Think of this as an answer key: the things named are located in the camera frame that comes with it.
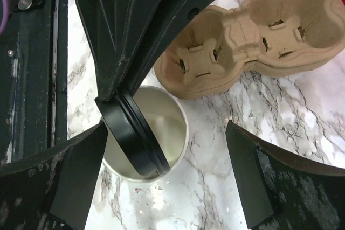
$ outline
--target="metal screw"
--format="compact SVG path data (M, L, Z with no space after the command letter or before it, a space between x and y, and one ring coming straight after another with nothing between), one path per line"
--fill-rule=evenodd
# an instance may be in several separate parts
M20 10L27 10L31 7L32 0L19 0L18 8Z
M7 51L7 55L10 57L13 57L13 55L15 54L15 52L13 50L8 50Z

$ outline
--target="white marble countertop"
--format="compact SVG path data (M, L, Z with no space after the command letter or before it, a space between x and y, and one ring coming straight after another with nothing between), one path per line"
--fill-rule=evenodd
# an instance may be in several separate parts
M242 0L216 0L237 7ZM160 86L151 71L144 85ZM94 62L75 1L69 2L68 135L99 122ZM311 72L272 79L243 73L227 92L181 104L190 123L182 163L151 184L122 180L104 166L86 229L235 229L246 223L225 140L229 119L309 159L345 168L345 51Z

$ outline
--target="cup rim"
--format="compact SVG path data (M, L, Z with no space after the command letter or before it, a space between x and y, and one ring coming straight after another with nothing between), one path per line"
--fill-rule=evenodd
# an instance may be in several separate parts
M148 85L145 85L145 86L140 86L139 88L151 88L151 89L154 89L154 90L157 90L157 91L160 91L164 94L166 94L167 96L170 97L171 100L173 100L177 106L179 107L181 113L182 113L182 116L183 116L183 120L184 120L184 123L186 125L186 133L185 133L185 140L184 140L184 145L183 145L183 149L176 161L176 163L170 168L170 171L167 172L166 174L164 175L159 175L157 177L154 177L154 178L151 178L151 179L134 179L134 178L129 178L127 176L124 176L120 173L118 173L114 168L112 168L108 163L107 161L105 160L104 156L103 156L103 163L105 164L105 166L110 169L112 171L112 173L114 173L115 175L117 175L118 177L122 178L122 179L125 179L127 181L130 181L130 182L136 182L136 183L150 183L150 182L154 182L162 177L164 177L165 175L169 174L174 168L177 167L177 165L181 162L181 160L183 159L184 155L185 155L185 152L187 150L187 147L188 147L188 144L189 144L189 123L188 123L188 120L187 120L187 115L181 105L181 103L178 101L178 99L176 97L174 97L173 95L171 95L170 93L168 93L165 89L162 89L160 87L156 87L156 86L148 86Z

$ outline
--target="black lid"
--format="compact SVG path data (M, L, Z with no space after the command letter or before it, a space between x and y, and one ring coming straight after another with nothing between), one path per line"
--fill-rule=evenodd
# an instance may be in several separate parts
M95 102L105 123L134 169L145 177L170 171L168 161L138 106L122 89L111 101Z

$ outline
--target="white paper cup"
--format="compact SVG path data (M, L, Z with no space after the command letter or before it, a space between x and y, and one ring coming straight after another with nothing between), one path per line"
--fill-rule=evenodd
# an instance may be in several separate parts
M133 99L172 171L182 160L189 143L189 125L181 104L167 91L153 86L141 86ZM114 174L133 182L152 182L162 177L156 173L149 178L138 174L109 129L103 162Z

